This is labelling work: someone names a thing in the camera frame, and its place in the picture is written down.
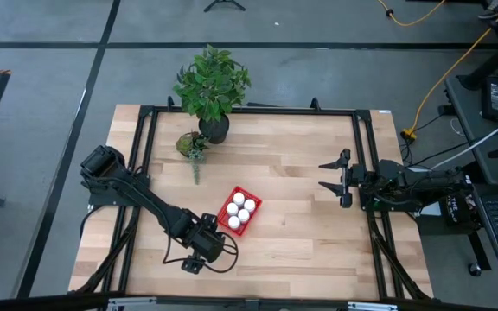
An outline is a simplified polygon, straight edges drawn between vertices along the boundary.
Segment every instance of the yellow cable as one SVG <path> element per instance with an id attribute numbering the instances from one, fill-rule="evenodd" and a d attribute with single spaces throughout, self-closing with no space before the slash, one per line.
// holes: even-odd
<path id="1" fill-rule="evenodd" d="M 472 50 L 478 45 L 478 43 L 480 43 L 481 40 L 483 40 L 483 38 L 485 38 L 486 35 L 489 34 L 489 32 L 491 31 L 491 28 L 487 29 L 483 35 L 481 35 L 477 40 L 476 42 L 474 42 L 474 44 L 472 44 L 472 46 L 468 49 L 468 51 L 466 51 L 466 53 L 464 53 L 464 55 L 458 59 L 456 61 L 456 63 L 451 66 L 449 68 L 449 70 L 447 70 L 447 72 L 443 75 L 443 77 L 441 77 L 441 79 L 439 79 L 439 81 L 430 89 L 430 91 L 428 92 L 428 94 L 425 96 L 424 100 L 422 100 L 422 104 L 420 104 L 420 106 L 418 107 L 418 111 L 416 112 L 416 117 L 414 118 L 414 124 L 412 125 L 412 127 L 410 129 L 403 129 L 403 132 L 405 132 L 408 136 L 411 136 L 413 135 L 412 133 L 414 132 L 414 130 L 416 129 L 416 127 L 418 126 L 418 118 L 420 117 L 420 112 L 422 111 L 422 107 L 424 107 L 424 104 L 425 102 L 428 100 L 428 98 L 431 96 L 431 94 L 433 93 L 433 91 L 441 84 L 441 82 L 443 82 L 446 78 L 447 78 L 447 75 L 449 75 L 449 73 L 458 65 L 460 64 L 461 61 L 463 61 L 469 54 L 470 52 L 472 52 Z"/>
<path id="2" fill-rule="evenodd" d="M 437 9 L 439 9 L 439 7 L 440 7 L 443 3 L 445 3 L 445 1 L 447 1 L 447 0 L 443 0 L 443 1 L 441 1 L 438 5 L 436 5 L 436 7 L 435 7 L 435 8 L 431 9 L 431 11 L 430 11 L 428 14 L 426 14 L 426 15 L 422 16 L 422 18 L 420 18 L 420 19 L 418 19 L 417 21 L 414 21 L 414 22 L 409 22 L 409 23 L 399 22 L 399 21 L 397 20 L 397 18 L 395 18 L 395 15 L 394 15 L 393 13 L 390 13 L 390 14 L 389 14 L 389 16 L 390 16 L 390 17 L 393 19 L 393 21 L 394 21 L 396 24 L 398 24 L 399 26 L 402 26 L 402 27 L 409 27 L 409 26 L 412 26 L 412 25 L 416 25 L 417 23 L 422 22 L 424 19 L 428 18 L 428 16 L 430 16 L 430 15 L 431 15 L 431 13 L 433 13 L 433 12 L 435 12 Z M 381 5 L 383 5 L 383 7 L 384 7 L 384 9 L 386 9 L 386 11 L 388 11 L 388 10 L 389 10 L 389 8 L 387 8 L 386 3 L 384 3 L 382 0 L 378 0 L 378 2 L 379 2 L 379 3 L 381 3 Z"/>

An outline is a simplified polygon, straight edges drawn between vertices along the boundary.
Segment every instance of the green leaves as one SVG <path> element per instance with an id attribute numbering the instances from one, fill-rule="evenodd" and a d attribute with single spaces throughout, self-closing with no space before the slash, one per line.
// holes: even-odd
<path id="1" fill-rule="evenodd" d="M 197 81 L 197 83 L 203 83 L 203 81 L 205 80 L 205 77 L 203 77 L 202 75 L 196 73 L 195 74 L 195 81 Z"/>
<path id="2" fill-rule="evenodd" d="M 232 112 L 232 105 L 241 105 L 252 83 L 247 69 L 230 55 L 207 45 L 187 70 L 180 68 L 173 90 L 182 99 L 183 111 L 207 122 L 220 121 L 222 114 Z"/>

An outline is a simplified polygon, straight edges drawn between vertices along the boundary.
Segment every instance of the potted plant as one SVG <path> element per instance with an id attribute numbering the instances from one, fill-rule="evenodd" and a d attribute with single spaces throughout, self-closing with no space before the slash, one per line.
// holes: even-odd
<path id="1" fill-rule="evenodd" d="M 226 139 L 232 105 L 241 105 L 246 86 L 251 87 L 247 69 L 230 58 L 230 52 L 210 45 L 196 55 L 188 70 L 176 75 L 174 92 L 182 99 L 182 110 L 199 118 L 199 130 L 210 143 Z"/>
<path id="2" fill-rule="evenodd" d="M 176 150 L 189 159 L 194 171 L 195 185 L 199 185 L 199 164 L 205 161 L 203 150 L 208 149 L 205 145 L 206 142 L 207 138 L 196 131 L 180 136 L 176 142 Z"/>

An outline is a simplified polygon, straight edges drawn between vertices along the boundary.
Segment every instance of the white ball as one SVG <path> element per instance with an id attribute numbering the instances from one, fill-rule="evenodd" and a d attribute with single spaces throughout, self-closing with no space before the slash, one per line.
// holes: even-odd
<path id="1" fill-rule="evenodd" d="M 244 204 L 243 207 L 249 212 L 252 213 L 255 210 L 255 201 L 254 200 L 247 200 Z"/>
<path id="2" fill-rule="evenodd" d="M 232 216 L 228 220 L 228 226 L 232 229 L 238 229 L 239 225 L 241 225 L 241 222 L 239 221 L 239 218 L 237 218 L 236 216 Z"/>
<path id="3" fill-rule="evenodd" d="M 249 220 L 249 212 L 246 209 L 242 209 L 239 211 L 238 217 L 242 223 L 246 223 Z"/>
<path id="4" fill-rule="evenodd" d="M 243 195 L 243 193 L 236 193 L 233 195 L 233 203 L 237 204 L 238 206 L 243 206 L 243 202 L 245 202 L 246 197 Z"/>
<path id="5" fill-rule="evenodd" d="M 230 216 L 235 216 L 238 214 L 238 206 L 235 205 L 235 203 L 230 203 L 226 206 L 226 212 L 228 213 L 228 215 Z"/>

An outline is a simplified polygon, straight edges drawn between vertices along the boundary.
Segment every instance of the small plant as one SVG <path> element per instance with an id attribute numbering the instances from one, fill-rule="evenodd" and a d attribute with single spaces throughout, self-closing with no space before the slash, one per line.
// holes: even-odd
<path id="1" fill-rule="evenodd" d="M 199 132 L 192 131 L 180 136 L 180 138 L 176 142 L 176 150 L 178 150 L 178 152 L 180 152 L 184 156 L 188 156 L 189 151 L 192 149 L 208 149 L 205 143 L 207 143 L 207 138 L 205 136 L 203 136 Z"/>
<path id="2" fill-rule="evenodd" d="M 199 164 L 205 161 L 203 150 L 208 149 L 207 145 L 205 145 L 206 142 L 207 138 L 196 131 L 180 136 L 176 142 L 176 150 L 189 159 L 189 163 L 194 170 L 195 185 L 199 185 Z"/>
<path id="3" fill-rule="evenodd" d="M 189 163 L 191 164 L 191 168 L 194 170 L 195 185 L 199 185 L 199 164 L 205 162 L 203 151 L 199 149 L 191 149 L 188 152 L 188 159 Z"/>
<path id="4" fill-rule="evenodd" d="M 223 115 L 232 112 L 232 105 L 241 105 L 251 80 L 247 69 L 229 56 L 230 51 L 207 45 L 187 71 L 180 69 L 174 92 L 182 99 L 183 111 L 205 122 L 219 122 Z"/>

